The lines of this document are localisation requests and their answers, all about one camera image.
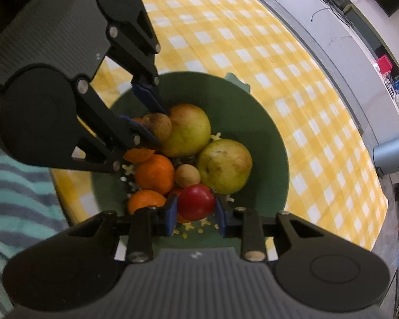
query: ribbed gray surface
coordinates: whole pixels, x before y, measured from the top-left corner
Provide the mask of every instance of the ribbed gray surface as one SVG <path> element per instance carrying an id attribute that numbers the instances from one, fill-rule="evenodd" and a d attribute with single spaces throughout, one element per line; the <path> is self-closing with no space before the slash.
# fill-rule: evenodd
<path id="1" fill-rule="evenodd" d="M 19 307 L 8 316 L 16 318 L 387 319 L 377 306 L 343 314 L 310 309 L 284 293 L 265 265 L 241 260 L 232 248 L 162 250 L 152 262 L 128 267 L 96 303 L 61 313 Z"/>
<path id="2" fill-rule="evenodd" d="M 30 0 L 0 34 L 0 84 L 27 65 L 92 79 L 109 48 L 96 0 Z"/>

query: small brown fruit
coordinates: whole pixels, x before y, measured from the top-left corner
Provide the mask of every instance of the small brown fruit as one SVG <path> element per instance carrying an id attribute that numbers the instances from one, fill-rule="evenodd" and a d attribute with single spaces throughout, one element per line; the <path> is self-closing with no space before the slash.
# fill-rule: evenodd
<path id="1" fill-rule="evenodd" d="M 201 181 L 200 172 L 190 164 L 182 164 L 176 169 L 174 174 L 175 182 L 182 188 L 192 184 L 199 184 Z"/>
<path id="2" fill-rule="evenodd" d="M 165 114 L 151 113 L 145 115 L 142 119 L 142 124 L 161 142 L 170 136 L 171 121 Z"/>

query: green apple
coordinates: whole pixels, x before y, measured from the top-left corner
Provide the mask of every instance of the green apple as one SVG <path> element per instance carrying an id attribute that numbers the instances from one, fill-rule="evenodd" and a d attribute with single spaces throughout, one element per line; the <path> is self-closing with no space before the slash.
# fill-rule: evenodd
<path id="1" fill-rule="evenodd" d="M 238 192 L 247 183 L 253 167 L 248 149 L 231 139 L 210 143 L 198 156 L 201 183 L 220 194 Z"/>
<path id="2" fill-rule="evenodd" d="M 170 109 L 171 133 L 163 141 L 166 157 L 193 156 L 210 141 L 211 125 L 207 114 L 192 104 L 178 104 Z"/>

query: screw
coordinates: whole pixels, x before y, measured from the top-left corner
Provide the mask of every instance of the screw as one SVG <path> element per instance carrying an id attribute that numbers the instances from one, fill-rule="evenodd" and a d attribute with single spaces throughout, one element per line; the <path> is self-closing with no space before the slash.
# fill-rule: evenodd
<path id="1" fill-rule="evenodd" d="M 115 161 L 114 163 L 112 163 L 112 169 L 114 169 L 114 171 L 118 171 L 119 170 L 119 162 Z"/>
<path id="2" fill-rule="evenodd" d="M 245 259 L 249 262 L 262 262 L 266 258 L 266 254 L 259 250 L 250 250 L 244 254 Z"/>
<path id="3" fill-rule="evenodd" d="M 110 36 L 111 38 L 115 38 L 115 37 L 118 36 L 118 29 L 117 29 L 115 26 L 111 26 L 111 27 L 109 28 L 109 36 Z"/>
<path id="4" fill-rule="evenodd" d="M 133 142 L 135 145 L 139 145 L 140 144 L 140 136 L 136 134 L 133 138 Z"/>
<path id="5" fill-rule="evenodd" d="M 148 261 L 149 257 L 143 252 L 131 252 L 128 255 L 128 259 L 132 263 L 140 264 L 140 263 Z"/>
<path id="6" fill-rule="evenodd" d="M 80 92 L 82 95 L 84 95 L 88 89 L 89 89 L 89 83 L 86 80 L 81 79 L 78 81 L 78 83 L 77 83 L 78 92 Z"/>

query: gray cylinder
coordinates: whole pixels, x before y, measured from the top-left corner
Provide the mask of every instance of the gray cylinder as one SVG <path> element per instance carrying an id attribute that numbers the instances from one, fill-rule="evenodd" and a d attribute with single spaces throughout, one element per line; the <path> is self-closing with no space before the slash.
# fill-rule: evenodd
<path id="1" fill-rule="evenodd" d="M 374 147 L 372 156 L 377 172 L 387 175 L 399 171 L 399 137 Z"/>

